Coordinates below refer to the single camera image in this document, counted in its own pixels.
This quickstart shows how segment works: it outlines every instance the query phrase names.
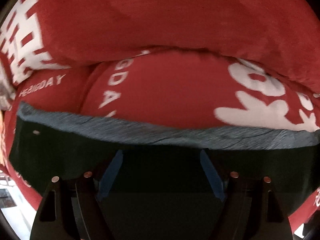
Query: metal rivet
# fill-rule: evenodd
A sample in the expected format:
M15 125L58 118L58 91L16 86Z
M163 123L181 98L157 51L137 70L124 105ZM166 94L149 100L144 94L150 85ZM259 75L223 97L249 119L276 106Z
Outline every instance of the metal rivet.
M263 180L264 180L265 183L270 183L271 182L271 179L269 177L264 177Z
M56 183L56 182L59 181L59 177L58 177L58 176L54 176L54 177L51 179L51 181L52 181L53 183Z
M92 172L91 172L91 171L87 171L87 172L85 172L85 173L83 174L83 176L84 176L85 178L90 178L90 177L92 176Z
M232 177L232 178L238 178L239 177L239 173L238 172L236 172L236 171L233 171L233 172L230 172L230 176Z

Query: red fabric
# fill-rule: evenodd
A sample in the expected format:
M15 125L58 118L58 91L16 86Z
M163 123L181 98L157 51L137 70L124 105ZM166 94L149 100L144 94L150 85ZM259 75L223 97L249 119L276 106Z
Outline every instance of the red fabric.
M252 69L252 74L247 75L246 69L249 68L234 59L179 50L115 62L108 67L101 63L95 70L99 77L80 113L92 116L111 114L120 119L177 128L233 124L308 130L308 125L301 126L304 123L302 111L307 117L315 114L319 126L319 108L303 105L296 91L288 85ZM254 86L255 80L259 79L262 82ZM310 103L318 100L311 92L302 92ZM253 100L254 105L251 101L248 105L238 96L239 93L245 99ZM249 106L254 109L246 111ZM318 129L316 124L313 126L315 130Z
M120 60L150 45L206 48L320 92L319 20L305 0L39 0L36 9L60 64Z
M10 69L10 64L8 62L8 58L5 54L1 53L0 51L0 62L2 63L2 66L4 68L4 73L6 74L8 80L12 80L12 73Z
M319 191L320 189L316 190L291 216L289 216L292 232L296 231L303 223L306 223L313 213L317 211L319 206Z
M7 161L12 147L16 126L16 113L21 101L44 111L79 113L83 98L84 84L92 72L91 67L81 69L41 70L23 82L17 90L17 98L11 111L4 115L6 166L12 179L32 205L37 209L41 196L19 174L16 174Z
M9 173L9 171L8 171L6 166L0 164L0 170L3 171L5 174L10 176L10 173Z

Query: white printed graphic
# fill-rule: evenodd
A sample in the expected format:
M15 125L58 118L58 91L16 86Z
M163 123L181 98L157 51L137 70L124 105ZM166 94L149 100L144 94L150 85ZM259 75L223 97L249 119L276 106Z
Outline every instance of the white printed graphic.
M289 111L289 107L284 100L275 100L267 106L263 101L244 91L237 91L236 97L246 110L218 107L214 111L217 119L237 126L255 126L294 131L306 130L309 132L314 132L319 129L316 125L315 114L311 113L310 117L307 117L301 109L299 110L299 114L303 123L291 123L285 117Z
M109 104L110 102L120 98L121 93L108 90L108 91L105 91L103 93L103 95L104 95L104 100L100 104L99 108L102 108L102 107L106 106L107 104Z
M260 91L266 96L282 96L285 94L285 88L275 78L266 75L260 67L239 59L246 66L234 63L228 67L229 73L234 80L242 84L244 87ZM250 74L258 74L265 78L264 82L253 80ZM303 93L297 92L301 105L306 110L313 110L313 105L310 98ZM299 115L302 123L294 124L285 116L289 111L289 106L286 101L279 99L266 105L259 100L246 93L245 91L237 91L236 97L245 109L218 107L214 110L217 119L237 126L253 126L266 127L272 129L288 129L288 130L306 130L314 132L319 129L316 125L316 117L314 113L307 116L302 109L299 109Z
M129 67L132 63L133 63L133 59L132 58L121 60L116 65L115 70L121 70L121 69L124 69L126 67Z
M16 175L17 175L18 179L21 179L21 181L23 182L24 185L26 185L27 187L31 187L29 185L29 183L26 180L24 180L23 177L18 172L16 172Z
M313 204L319 207L320 206L320 187L317 189L317 191L318 191L318 195L316 195L316 200Z
M38 18L33 12L38 0L18 0L0 30L0 50L7 54L13 83L28 78L32 69L63 69L44 50Z
M302 106L309 111L313 110L313 104L312 104L310 98L303 93L300 93L300 92L296 92L296 93L299 97L299 100L300 100L300 103L302 104Z
M139 57L139 56L148 55L148 54L150 54L150 51L146 49L146 50L141 51L141 53L139 55L134 56L134 57Z
M117 110L114 110L106 115L106 117L113 117L117 113Z
M22 90L19 94L19 97L25 97L26 95L36 92L42 88L51 87L53 85L59 85L61 84L61 80L65 75L66 74L62 76L58 75L56 77L50 77L48 80L43 80L39 84L31 85L29 88Z
M115 73L110 77L110 79L108 81L108 85L109 86L119 85L127 78L127 76L128 76L128 71Z
M279 97L285 94L285 88L279 80L255 69L239 63L233 63L228 67L228 70L234 80L250 90L260 91L266 96L273 97ZM253 80L249 74L261 75L265 78L265 81Z

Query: white lettering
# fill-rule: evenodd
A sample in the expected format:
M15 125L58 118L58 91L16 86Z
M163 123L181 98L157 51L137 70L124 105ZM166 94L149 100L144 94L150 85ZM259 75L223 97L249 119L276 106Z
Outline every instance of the white lettering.
M26 95L26 89L20 92L19 97L24 97L25 95Z
M33 86L33 92L36 92L38 90L39 84L36 84Z
M30 94L32 92L33 86L29 87L29 89L27 90L27 94Z
M138 57L138 56L143 56L143 55L147 55L147 54L150 54L150 51L149 50L142 50L141 53L135 57Z
M121 60L116 65L115 70L120 70L120 69L124 69L125 67L129 67L132 63L133 63L132 58Z
M101 105L99 106L99 108L102 108L102 107L106 106L107 104L109 104L110 102L120 98L121 93L108 90L108 91L105 91L103 93L103 95L104 95L104 100L101 103Z
M234 80L250 90L260 91L266 96L273 97L279 97L285 94L285 88L279 80L259 72L256 69L249 68L239 63L233 63L229 65L228 70ZM250 78L249 74L263 76L266 80L253 80Z
M316 195L316 200L313 203L313 205L316 205L317 207L319 207L320 206L320 187L317 188L317 192L318 192L318 195Z
M31 185L26 180L24 180L23 177L21 177L21 180L24 185L26 185L27 187L31 187Z
M33 92L36 91L36 90L37 90L37 85L34 85L33 88L32 88L31 93L33 93Z
M48 79L45 87L47 87L47 86L52 86L52 85L53 85L53 77L51 77L51 78Z
M309 111L313 110L313 104L312 104L310 98L303 93L300 93L300 92L296 92L296 93L299 97L299 100L300 100L300 103L302 104L302 106Z
M38 86L38 90L44 88L45 84L47 83L46 80L43 80L41 83L39 83L37 86Z
M249 67L249 68L252 68L258 72L261 72L261 73L265 73L264 69L263 68L260 68L259 66L251 63L250 61L247 61L245 59L242 59L242 58L237 58L243 65Z
M66 74L64 74L64 75L62 75L62 76L60 76L60 75L57 76L57 85L59 85L59 84L61 83L61 79L62 79L65 75L66 75Z
M110 112L109 114L106 115L106 117L112 117L117 113L117 110L114 110L112 112Z
M115 81L115 77L120 76L120 79ZM120 72L120 73L115 73L113 74L109 81L108 81L108 85L109 86L115 86L115 85L119 85L120 83L122 83L128 76L128 71L126 72Z

